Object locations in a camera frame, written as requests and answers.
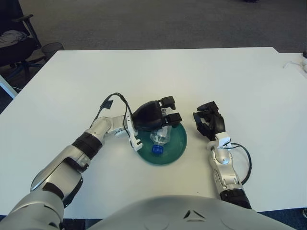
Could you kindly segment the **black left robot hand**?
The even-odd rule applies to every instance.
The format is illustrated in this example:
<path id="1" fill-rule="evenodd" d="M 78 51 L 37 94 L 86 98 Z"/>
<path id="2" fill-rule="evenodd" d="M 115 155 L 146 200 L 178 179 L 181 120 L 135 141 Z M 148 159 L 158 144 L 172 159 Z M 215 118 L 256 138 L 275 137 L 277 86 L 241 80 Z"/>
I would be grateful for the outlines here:
<path id="1" fill-rule="evenodd" d="M 179 113 L 163 115 L 162 109 L 176 109 L 173 96 L 164 97 L 161 100 L 149 101 L 140 106 L 133 114 L 132 121 L 138 131 L 154 131 L 165 126 L 177 127 L 182 118 Z"/>

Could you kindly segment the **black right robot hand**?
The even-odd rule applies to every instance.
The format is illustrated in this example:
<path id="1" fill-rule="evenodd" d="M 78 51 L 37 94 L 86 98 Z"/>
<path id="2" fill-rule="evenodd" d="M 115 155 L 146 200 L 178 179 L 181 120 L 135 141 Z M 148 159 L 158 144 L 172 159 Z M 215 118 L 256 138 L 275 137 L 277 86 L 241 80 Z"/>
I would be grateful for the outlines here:
<path id="1" fill-rule="evenodd" d="M 199 106 L 193 117 L 197 130 L 210 141 L 216 140 L 216 134 L 225 132 L 224 118 L 214 101 Z"/>

